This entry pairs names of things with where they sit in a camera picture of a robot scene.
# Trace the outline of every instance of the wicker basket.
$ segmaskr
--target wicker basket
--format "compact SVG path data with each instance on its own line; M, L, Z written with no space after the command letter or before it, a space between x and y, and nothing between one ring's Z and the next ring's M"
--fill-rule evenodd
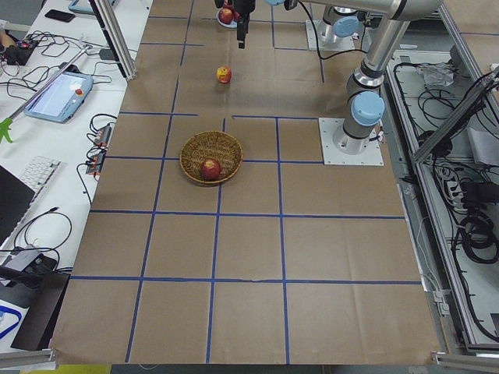
M201 175L201 164L214 158L221 165L220 178L207 181ZM180 166L186 175L201 185L219 185L232 178L242 162L241 145L225 132L206 131L190 138L180 151Z

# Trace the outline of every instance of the keyboard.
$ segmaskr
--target keyboard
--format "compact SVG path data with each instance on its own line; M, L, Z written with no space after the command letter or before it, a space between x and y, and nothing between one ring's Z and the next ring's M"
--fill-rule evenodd
M24 173L19 179L32 190L34 190L33 200L40 195L41 190L47 185L51 176L55 173L61 161L50 158L36 156L30 161Z

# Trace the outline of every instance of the white desk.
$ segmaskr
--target white desk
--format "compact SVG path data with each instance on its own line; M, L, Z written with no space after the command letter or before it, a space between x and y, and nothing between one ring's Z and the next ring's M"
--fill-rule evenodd
M49 9L68 12L68 4L68 0L47 0L31 27L30 33L36 30L48 31L52 34L77 39L83 35L83 41L106 45L101 28L93 16L78 14L70 23L62 23L44 17ZM152 0L121 0L115 4L115 14L122 28L123 36L132 50L138 50L151 4ZM59 51L61 50L57 50L57 47L51 47L48 53L56 55ZM60 65L77 52L78 48L73 46L63 55L51 58L43 56L38 48L30 57L27 68L34 69L39 65ZM75 65L82 72L92 73L97 61L100 61L98 56L85 55ZM59 249L61 254L59 267L73 265L90 209L88 199L83 194L83 186L76 174L76 166L86 160L86 153L91 147L90 141L85 136L89 132L90 119L97 113L117 115L126 90L126 80L122 78L116 65L99 65L97 74L111 76L112 83L94 85L83 105L67 123L48 122L20 115L11 125L10 135L14 143L9 144L5 140L0 143L0 164L14 175L21 175L29 162L36 156L49 157L62 162L48 187L38 197L26 217L26 221L28 221L53 206L59 206L59 211L70 217L73 223L73 232L69 240ZM8 78L10 77L5 77L4 74L0 80L6 81ZM23 97L30 96L29 90L12 88L12 92ZM0 117L2 119L14 112L21 104L20 99L7 96L4 86L0 88ZM110 121L111 118L96 118L94 124L99 128ZM93 196L97 182L93 177L84 174L83 167L81 170L90 195ZM67 228L67 223L63 219L59 220L58 217L42 219L30 230L30 238L37 238L36 245L50 247L57 245L65 237ZM19 310L23 316L27 312L26 309L20 309L8 303L3 302L2 305ZM4 321L0 322L0 330L9 326L9 318L6 316ZM16 330L0 340L0 352L15 351L10 348L15 335Z

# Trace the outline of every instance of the yellow red apple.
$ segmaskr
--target yellow red apple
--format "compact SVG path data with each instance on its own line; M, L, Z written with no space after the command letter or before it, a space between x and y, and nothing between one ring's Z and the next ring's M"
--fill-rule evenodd
M222 8L218 12L218 19L225 25L230 25L234 16L232 15L232 10L230 8Z
M216 181L220 178L221 165L214 158L207 158L201 163L201 176L207 181Z
M220 66L217 69L217 79L220 83L229 83L232 78L232 70L228 66Z

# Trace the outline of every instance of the black phone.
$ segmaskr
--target black phone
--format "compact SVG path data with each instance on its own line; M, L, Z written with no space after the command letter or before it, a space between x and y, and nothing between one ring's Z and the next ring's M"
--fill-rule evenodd
M72 13L61 12L60 10L50 9L45 13L47 18L56 19L62 22L69 22L71 19L75 18L75 15Z

